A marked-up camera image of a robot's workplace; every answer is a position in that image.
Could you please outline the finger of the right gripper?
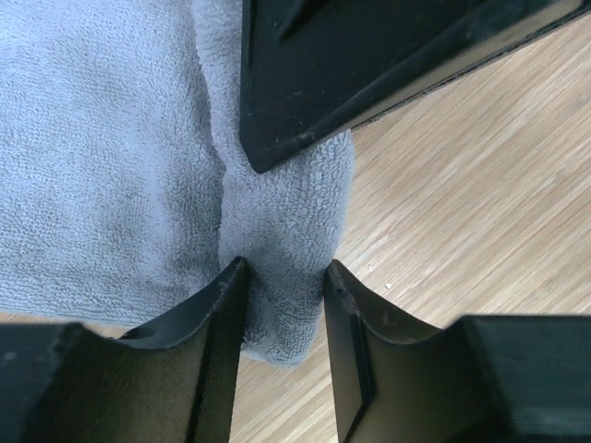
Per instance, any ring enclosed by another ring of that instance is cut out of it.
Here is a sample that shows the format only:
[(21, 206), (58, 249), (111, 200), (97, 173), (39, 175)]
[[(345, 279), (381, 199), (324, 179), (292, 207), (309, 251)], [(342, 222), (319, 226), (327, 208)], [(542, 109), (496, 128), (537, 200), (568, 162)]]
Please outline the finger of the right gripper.
[(263, 174), (587, 15), (586, 1), (246, 1), (242, 147)]

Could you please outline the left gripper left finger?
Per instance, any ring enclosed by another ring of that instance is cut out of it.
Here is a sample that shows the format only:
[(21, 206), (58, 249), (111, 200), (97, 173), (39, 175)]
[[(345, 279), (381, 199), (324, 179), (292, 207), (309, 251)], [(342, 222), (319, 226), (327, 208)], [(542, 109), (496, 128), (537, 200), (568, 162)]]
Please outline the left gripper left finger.
[(5, 442), (225, 442), (249, 271), (207, 287), (118, 339), (79, 323), (1, 327)]

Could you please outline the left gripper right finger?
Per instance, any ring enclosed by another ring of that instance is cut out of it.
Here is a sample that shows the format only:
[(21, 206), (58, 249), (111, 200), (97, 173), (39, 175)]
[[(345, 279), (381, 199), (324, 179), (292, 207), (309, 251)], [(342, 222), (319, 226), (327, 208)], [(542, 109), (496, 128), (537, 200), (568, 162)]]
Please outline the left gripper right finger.
[(589, 317), (466, 315), (438, 329), (337, 261), (323, 294), (341, 441), (589, 440)]

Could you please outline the grey towel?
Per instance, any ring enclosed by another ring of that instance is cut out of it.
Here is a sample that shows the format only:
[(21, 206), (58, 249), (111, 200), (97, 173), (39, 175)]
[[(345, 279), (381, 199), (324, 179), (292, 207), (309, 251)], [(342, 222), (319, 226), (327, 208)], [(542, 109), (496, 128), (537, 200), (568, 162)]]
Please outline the grey towel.
[(1, 308), (137, 326), (236, 257), (243, 352), (302, 362), (344, 225), (349, 132), (256, 174), (237, 1), (1, 5)]

